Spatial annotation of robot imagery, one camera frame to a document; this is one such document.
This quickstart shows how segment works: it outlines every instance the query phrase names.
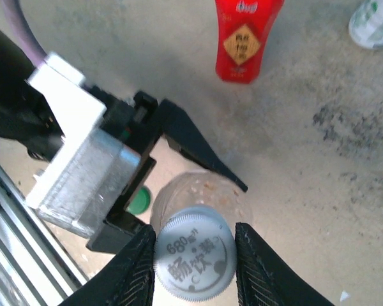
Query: purple cable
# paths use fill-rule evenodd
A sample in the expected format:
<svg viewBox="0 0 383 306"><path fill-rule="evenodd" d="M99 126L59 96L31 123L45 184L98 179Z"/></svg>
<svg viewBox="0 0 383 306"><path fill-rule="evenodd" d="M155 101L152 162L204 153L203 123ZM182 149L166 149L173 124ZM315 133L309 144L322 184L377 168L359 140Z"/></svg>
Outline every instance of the purple cable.
<svg viewBox="0 0 383 306"><path fill-rule="evenodd" d="M20 47L30 59L30 61L38 66L47 53L38 43L28 26L27 20L24 17L21 9L20 0L2 0L4 14L10 23L13 32L20 41Z"/></svg>

